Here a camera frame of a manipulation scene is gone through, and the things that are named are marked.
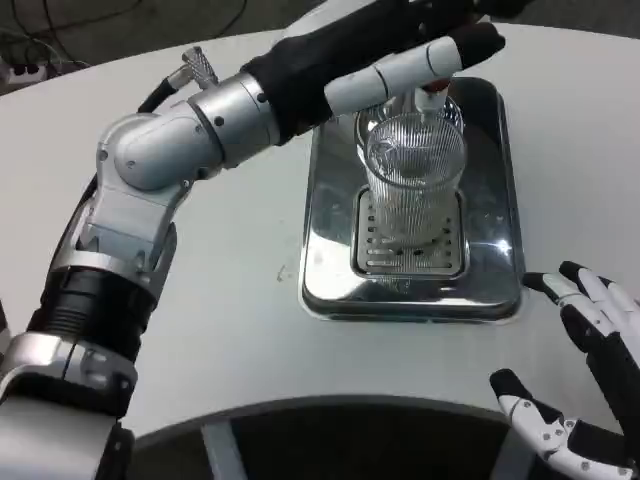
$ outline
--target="clear glass cup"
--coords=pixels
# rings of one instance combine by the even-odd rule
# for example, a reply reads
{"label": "clear glass cup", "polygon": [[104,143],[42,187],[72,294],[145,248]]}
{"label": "clear glass cup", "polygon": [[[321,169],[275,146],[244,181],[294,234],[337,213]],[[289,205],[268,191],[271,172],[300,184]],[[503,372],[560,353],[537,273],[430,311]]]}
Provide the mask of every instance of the clear glass cup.
{"label": "clear glass cup", "polygon": [[404,246],[437,238],[455,204],[466,165],[460,131],[440,115],[398,115],[371,131],[366,152],[380,233]]}

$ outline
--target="cable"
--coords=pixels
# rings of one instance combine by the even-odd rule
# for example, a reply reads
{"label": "cable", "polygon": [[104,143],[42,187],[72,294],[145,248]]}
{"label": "cable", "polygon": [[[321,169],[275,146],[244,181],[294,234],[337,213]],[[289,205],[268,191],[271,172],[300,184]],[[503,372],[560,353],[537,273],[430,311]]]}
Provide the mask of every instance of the cable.
{"label": "cable", "polygon": [[0,27],[0,32],[6,33],[7,35],[12,35],[14,37],[26,38],[29,41],[35,42],[37,44],[42,45],[43,47],[46,47],[47,51],[51,52],[56,57],[56,59],[57,59],[56,63],[58,64],[58,68],[59,69],[62,68],[62,63],[63,63],[62,56],[60,55],[60,53],[55,48],[53,48],[48,43],[43,42],[42,40],[39,40],[37,38],[29,37],[29,36],[27,36],[27,35],[25,35],[23,33],[20,33],[20,32],[14,31],[14,30],[10,30],[10,29],[4,28],[4,27]]}
{"label": "cable", "polygon": [[[18,25],[18,28],[20,28],[20,30],[22,31],[24,38],[28,39],[32,44],[37,43],[36,39],[33,37],[31,33],[29,33],[29,30],[27,30],[27,27],[25,27],[22,21],[20,20],[20,16],[18,15],[18,6],[16,4],[16,0],[11,0],[10,3],[11,3],[11,15],[13,17],[13,21],[16,23],[16,25]],[[50,64],[51,55],[49,54],[49,50],[46,51],[46,55],[47,55],[47,63]]]}
{"label": "cable", "polygon": [[82,66],[82,64],[78,62],[78,60],[76,60],[73,57],[73,55],[69,53],[67,48],[64,46],[64,43],[62,43],[62,41],[60,40],[60,37],[58,37],[58,32],[56,31],[56,27],[53,25],[53,20],[51,20],[51,12],[49,12],[49,0],[42,0],[42,9],[44,10],[44,15],[47,18],[47,24],[49,25],[51,36],[60,46],[60,50],[62,50],[62,53],[64,53],[67,56],[67,58],[73,63],[75,63],[76,65]]}
{"label": "cable", "polygon": [[[84,19],[84,20],[77,20],[77,21],[74,21],[74,22],[63,23],[61,25],[56,26],[56,30],[58,32],[61,32],[61,31],[64,31],[64,30],[72,29],[72,28],[80,28],[80,27],[84,27],[84,26],[87,26],[87,25],[91,25],[93,23],[98,23],[98,22],[103,22],[105,20],[110,20],[110,19],[118,17],[120,15],[124,15],[125,13],[132,12],[133,10],[138,8],[140,5],[142,5],[143,1],[144,0],[135,0],[127,8],[123,8],[122,10],[117,10],[115,12],[107,13],[105,15],[99,15],[97,17],[87,18],[87,19]],[[45,28],[44,30],[36,30],[35,32],[31,33],[31,35],[34,36],[34,37],[41,37],[41,36],[49,35],[49,34],[51,34],[51,29],[49,29],[49,28]]]}
{"label": "cable", "polygon": [[224,27],[222,27],[222,29],[213,36],[213,38],[214,39],[220,38],[222,35],[227,33],[231,29],[231,27],[233,27],[236,24],[236,22],[240,20],[242,15],[244,15],[244,12],[247,9],[248,4],[249,4],[249,0],[242,0],[242,5],[240,6],[238,13],[236,13],[233,16],[233,18],[229,21],[229,23],[227,23]]}

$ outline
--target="robotic hand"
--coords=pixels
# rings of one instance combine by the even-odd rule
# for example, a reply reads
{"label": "robotic hand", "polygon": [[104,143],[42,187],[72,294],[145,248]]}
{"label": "robotic hand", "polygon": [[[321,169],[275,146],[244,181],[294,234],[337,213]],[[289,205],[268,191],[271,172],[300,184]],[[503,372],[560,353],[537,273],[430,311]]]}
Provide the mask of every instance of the robotic hand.
{"label": "robotic hand", "polygon": [[536,400],[511,370],[494,373],[491,386],[513,428],[554,470],[576,480],[637,478],[640,307],[618,284],[585,267],[564,262],[560,273],[528,273],[524,284],[560,307],[562,323],[586,354],[624,437]]}

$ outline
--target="table surface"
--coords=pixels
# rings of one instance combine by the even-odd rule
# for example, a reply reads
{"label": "table surface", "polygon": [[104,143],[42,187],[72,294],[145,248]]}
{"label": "table surface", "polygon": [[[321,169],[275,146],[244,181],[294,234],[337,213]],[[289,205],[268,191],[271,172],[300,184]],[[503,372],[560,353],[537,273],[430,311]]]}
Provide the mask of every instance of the table surface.
{"label": "table surface", "polygon": [[[640,42],[499,25],[506,49],[466,74],[504,96],[527,265],[587,264],[640,292]],[[221,78],[278,37],[202,42]],[[95,171],[96,140],[180,63],[184,47],[101,65],[0,98],[0,297],[13,332],[38,305],[58,237]],[[137,362],[125,425],[138,436],[284,399],[409,397],[496,410],[491,372],[540,399],[615,421],[557,309],[526,298],[505,326],[322,321],[299,303],[311,134],[196,186]]]}

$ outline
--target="grey floor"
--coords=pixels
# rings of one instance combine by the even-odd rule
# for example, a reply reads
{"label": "grey floor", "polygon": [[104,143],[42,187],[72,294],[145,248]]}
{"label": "grey floor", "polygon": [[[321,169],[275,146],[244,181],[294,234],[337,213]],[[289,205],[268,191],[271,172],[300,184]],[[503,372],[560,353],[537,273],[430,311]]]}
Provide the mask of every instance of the grey floor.
{"label": "grey floor", "polygon": [[[135,0],[51,2],[56,24],[79,21],[126,8]],[[320,0],[248,0],[240,20],[226,34],[241,34],[286,26]],[[18,1],[24,24],[45,29],[41,3]],[[0,27],[18,30],[9,1],[0,2]],[[215,37],[233,18],[242,0],[143,0],[132,12],[102,23],[67,29],[60,38],[78,60],[99,64],[118,58]],[[575,28],[640,37],[637,0],[537,0],[516,22]],[[14,54],[19,55],[16,46]],[[136,455],[131,479],[208,479],[206,454],[199,434],[186,435]]]}

